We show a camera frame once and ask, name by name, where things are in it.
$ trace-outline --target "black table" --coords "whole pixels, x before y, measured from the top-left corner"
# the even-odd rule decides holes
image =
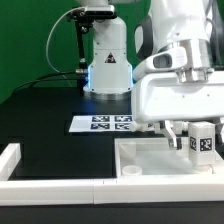
[[[0,106],[0,151],[22,144],[14,180],[115,178],[114,139],[147,133],[69,133],[74,115],[131,114],[130,99],[98,101],[73,88],[24,89]],[[223,223],[223,202],[1,207],[0,223]]]

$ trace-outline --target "cable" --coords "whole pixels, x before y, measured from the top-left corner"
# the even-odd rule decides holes
[[[47,80],[35,80],[35,81],[32,81],[32,82],[27,82],[27,83],[24,83],[22,84],[21,86],[18,86],[17,88],[15,88],[12,92],[12,95],[16,94],[16,92],[18,90],[20,90],[21,88],[23,88],[24,86],[27,86],[27,85],[31,85],[33,83],[40,83],[40,82],[54,82],[54,81],[73,81],[73,80],[79,80],[79,79],[83,79],[83,78],[74,78],[74,79],[47,79]]]
[[[83,7],[78,7],[78,8],[75,8],[75,9],[71,9],[69,11],[67,11],[66,13],[64,13],[57,21],[56,23],[54,24],[54,26],[52,27],[51,29],[51,32],[48,36],[48,39],[47,39],[47,44],[46,44],[46,58],[47,58],[47,62],[48,62],[48,65],[54,70],[56,71],[57,73],[62,73],[60,70],[58,70],[57,68],[55,68],[51,61],[50,61],[50,58],[49,58],[49,45],[50,45],[50,41],[51,41],[51,38],[52,38],[52,35],[54,33],[54,30],[56,29],[56,27],[58,26],[58,24],[61,22],[61,20],[69,13],[71,12],[74,12],[76,10],[80,10],[80,9],[83,9]]]
[[[209,0],[208,7],[206,9],[205,15],[208,16],[210,9],[212,8],[213,0]]]
[[[47,74],[47,75],[43,75],[43,76],[39,77],[37,80],[43,80],[43,79],[47,79],[47,78],[51,78],[51,77],[55,77],[55,76],[63,76],[65,79],[67,79],[67,77],[65,75],[70,75],[70,74],[76,74],[76,72],[71,71],[71,72]],[[29,86],[29,88],[32,88],[34,85],[36,85],[36,83],[37,83],[36,81],[33,81],[33,83]]]
[[[140,23],[140,17],[139,17],[139,10],[138,10],[138,3],[137,0],[135,0],[135,13],[136,13],[136,18],[137,18],[137,23]]]

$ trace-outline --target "green backdrop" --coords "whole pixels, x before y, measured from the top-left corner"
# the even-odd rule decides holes
[[[134,29],[148,12],[149,1],[115,5],[128,28],[128,60],[138,63],[134,48]],[[222,15],[224,2],[219,1]],[[45,58],[45,45],[56,20],[77,6],[75,0],[1,0],[0,19],[0,103],[12,90],[44,74],[53,72]],[[84,37],[87,59],[92,60],[91,33]],[[50,45],[53,64],[60,70],[73,70],[78,65],[74,23],[62,21]]]

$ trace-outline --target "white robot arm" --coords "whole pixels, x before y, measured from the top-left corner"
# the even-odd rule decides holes
[[[224,116],[224,72],[214,72],[210,49],[216,30],[212,2],[151,0],[151,56],[134,70],[132,113],[138,124]],[[177,147],[170,127],[163,130]]]

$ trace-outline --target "white cube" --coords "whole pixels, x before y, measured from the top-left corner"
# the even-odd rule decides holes
[[[194,165],[215,163],[215,125],[209,122],[189,123],[189,159]]]

